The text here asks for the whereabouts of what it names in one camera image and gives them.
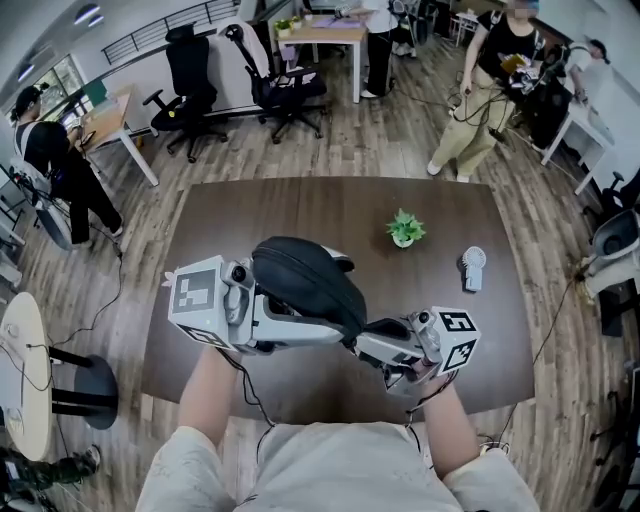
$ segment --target beige pants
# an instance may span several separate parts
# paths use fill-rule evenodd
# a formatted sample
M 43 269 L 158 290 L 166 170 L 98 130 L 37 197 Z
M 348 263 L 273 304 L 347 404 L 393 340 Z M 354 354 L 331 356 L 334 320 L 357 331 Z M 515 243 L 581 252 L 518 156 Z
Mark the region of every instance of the beige pants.
M 507 100 L 495 80 L 476 67 L 473 90 L 462 98 L 462 104 L 455 112 L 455 117 L 461 121 L 451 119 L 442 135 L 440 147 L 433 155 L 433 163 L 442 167 L 452 158 L 457 158 L 458 174 L 471 176 L 496 144 L 489 128 L 499 132 L 504 130 L 514 107 L 515 104 Z

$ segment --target hand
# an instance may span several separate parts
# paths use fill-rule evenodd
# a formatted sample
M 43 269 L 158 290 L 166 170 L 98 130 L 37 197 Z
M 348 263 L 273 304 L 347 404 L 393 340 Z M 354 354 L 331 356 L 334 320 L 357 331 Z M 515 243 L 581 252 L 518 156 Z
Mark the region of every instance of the hand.
M 471 91 L 473 90 L 473 83 L 471 82 L 471 78 L 463 77 L 462 83 L 460 84 L 460 94 L 462 97 L 469 96 Z

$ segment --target wooden table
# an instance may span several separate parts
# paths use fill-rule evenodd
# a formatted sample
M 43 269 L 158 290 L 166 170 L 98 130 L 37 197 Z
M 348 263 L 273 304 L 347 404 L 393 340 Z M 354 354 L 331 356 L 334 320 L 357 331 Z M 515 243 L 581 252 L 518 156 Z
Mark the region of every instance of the wooden table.
M 282 50 L 287 45 L 312 44 L 313 62 L 318 63 L 318 44 L 343 44 L 352 48 L 353 54 L 353 102 L 360 102 L 360 88 L 362 79 L 360 71 L 362 68 L 360 56 L 362 52 L 362 40 L 367 29 L 364 26 L 359 28 L 314 28 L 313 24 L 323 19 L 332 19 L 333 16 L 316 15 L 312 20 L 302 21 L 302 28 L 293 30 L 288 37 L 279 37 L 278 46 Z
M 142 169 L 144 175 L 155 187 L 158 184 L 158 178 L 124 128 L 125 116 L 132 96 L 133 86 L 124 87 L 114 94 L 115 102 L 117 103 L 115 106 L 109 108 L 108 105 L 98 105 L 83 116 L 84 132 L 96 132 L 89 144 L 84 146 L 84 150 L 88 153 L 107 141 L 119 138 L 140 169 Z
M 386 234 L 398 208 L 425 223 L 426 238 L 407 250 Z M 467 412 L 534 396 L 531 341 L 511 247 L 491 190 L 483 185 L 394 178 L 269 179 L 191 188 L 164 269 L 217 254 L 240 259 L 272 235 L 314 240 L 348 254 L 349 274 L 367 302 L 368 320 L 431 306 L 467 309 L 482 331 L 456 381 Z M 462 291 L 457 260 L 471 245 L 487 254 L 483 290 Z M 201 351 L 167 320 L 160 288 L 147 339 L 142 391 L 177 402 Z M 256 391 L 278 421 L 405 420 L 407 405 L 387 395 L 380 374 L 342 346 L 244 357 Z M 259 417 L 241 398 L 232 413 Z

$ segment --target plant on desk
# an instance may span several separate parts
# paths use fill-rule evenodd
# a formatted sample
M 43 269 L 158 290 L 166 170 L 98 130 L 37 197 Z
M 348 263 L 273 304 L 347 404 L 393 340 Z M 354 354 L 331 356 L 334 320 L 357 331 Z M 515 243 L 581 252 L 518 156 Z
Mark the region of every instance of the plant on desk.
M 291 35 L 291 22 L 289 20 L 276 21 L 273 26 L 278 31 L 278 37 L 289 37 Z
M 423 222 L 418 222 L 416 216 L 412 213 L 398 210 L 395 219 L 387 224 L 389 230 L 387 233 L 393 238 L 393 242 L 401 249 L 406 249 L 416 240 L 420 240 L 427 232 L 422 229 Z

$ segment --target round white table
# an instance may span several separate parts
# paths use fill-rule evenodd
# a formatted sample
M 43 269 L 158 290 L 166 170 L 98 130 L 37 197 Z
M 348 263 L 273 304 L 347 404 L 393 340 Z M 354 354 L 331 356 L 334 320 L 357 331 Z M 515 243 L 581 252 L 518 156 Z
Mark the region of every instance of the round white table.
M 12 409 L 5 414 L 7 432 L 27 459 L 42 460 L 49 450 L 53 421 L 52 386 L 49 385 L 51 364 L 40 311 L 30 294 L 19 293 L 11 301 L 0 324 L 0 335 L 19 352 L 24 361 L 24 374 L 44 390 L 38 391 L 23 379 L 22 409 Z
M 22 393 L 22 408 L 6 411 L 5 424 L 25 457 L 37 461 L 46 456 L 54 414 L 82 416 L 98 430 L 113 424 L 118 414 L 118 386 L 109 364 L 96 355 L 80 357 L 50 347 L 31 294 L 16 295 L 7 307 L 0 324 L 0 343 L 11 345 L 9 353 L 18 366 L 24 361 L 26 378 L 16 390 Z M 51 358 L 77 366 L 75 391 L 53 386 Z

